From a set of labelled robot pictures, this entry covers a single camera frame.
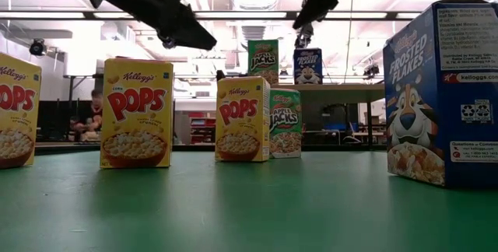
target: desk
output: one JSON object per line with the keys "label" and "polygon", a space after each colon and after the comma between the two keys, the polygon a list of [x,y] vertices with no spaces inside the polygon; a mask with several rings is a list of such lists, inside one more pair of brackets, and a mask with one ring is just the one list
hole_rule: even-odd
{"label": "desk", "polygon": [[5,252],[496,251],[496,191],[387,173],[386,152],[99,170],[99,153],[37,156],[1,170]]}
{"label": "desk", "polygon": [[368,146],[372,147],[371,103],[385,98],[384,84],[273,85],[272,88],[298,90],[301,92],[302,99],[319,99],[329,103],[366,103]]}

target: person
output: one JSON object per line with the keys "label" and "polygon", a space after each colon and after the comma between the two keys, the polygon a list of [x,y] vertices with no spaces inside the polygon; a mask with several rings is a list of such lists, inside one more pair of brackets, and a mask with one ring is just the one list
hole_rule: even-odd
{"label": "person", "polygon": [[86,131],[99,131],[102,127],[102,92],[98,89],[92,91],[92,103],[90,109],[81,110],[79,117],[74,118],[72,129],[80,134]]}

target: green cereal box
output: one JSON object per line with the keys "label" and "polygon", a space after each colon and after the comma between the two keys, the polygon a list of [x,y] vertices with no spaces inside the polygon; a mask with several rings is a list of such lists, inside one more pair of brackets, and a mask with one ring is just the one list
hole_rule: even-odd
{"label": "green cereal box", "polygon": [[261,76],[270,85],[279,83],[279,41],[249,40],[247,42],[249,56],[247,74]]}
{"label": "green cereal box", "polygon": [[270,157],[301,157],[301,98],[293,89],[270,91]]}

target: shelf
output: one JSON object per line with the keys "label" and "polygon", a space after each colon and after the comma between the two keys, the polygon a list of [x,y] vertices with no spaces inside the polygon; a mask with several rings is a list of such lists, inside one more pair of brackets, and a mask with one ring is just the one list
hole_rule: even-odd
{"label": "shelf", "polygon": [[273,89],[295,89],[301,92],[302,100],[331,103],[366,103],[385,98],[384,84],[344,85],[273,85]]}

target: red bowl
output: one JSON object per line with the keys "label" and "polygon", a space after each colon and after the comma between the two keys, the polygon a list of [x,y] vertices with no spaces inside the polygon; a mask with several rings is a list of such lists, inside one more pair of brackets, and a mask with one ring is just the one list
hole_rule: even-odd
{"label": "red bowl", "polygon": [[224,152],[224,151],[218,150],[218,154],[219,154],[219,157],[222,160],[225,160],[225,161],[231,161],[231,162],[250,162],[258,154],[258,152],[259,152],[259,145],[260,144],[261,143],[258,142],[258,145],[256,146],[256,149],[254,151],[252,151],[252,152],[249,152],[249,153],[240,154],[240,153]]}
{"label": "red bowl", "polygon": [[162,138],[158,139],[164,143],[164,148],[163,151],[161,151],[159,154],[151,156],[149,158],[144,158],[144,159],[133,159],[132,157],[129,156],[114,156],[111,155],[109,152],[106,151],[106,149],[102,146],[100,147],[101,152],[104,153],[106,159],[109,160],[109,163],[112,165],[112,167],[115,168],[141,168],[141,167],[156,167],[159,163],[164,158],[164,155],[166,155],[166,150],[168,147],[168,144],[165,143],[165,141]]}
{"label": "red bowl", "polygon": [[30,151],[22,154],[21,156],[17,156],[15,158],[0,159],[0,169],[7,169],[7,168],[24,166],[24,164],[28,161],[28,159],[30,159],[31,153],[33,152],[33,149],[34,149],[34,141],[31,138],[30,138],[30,141],[31,141],[31,143],[33,143],[31,145]]}

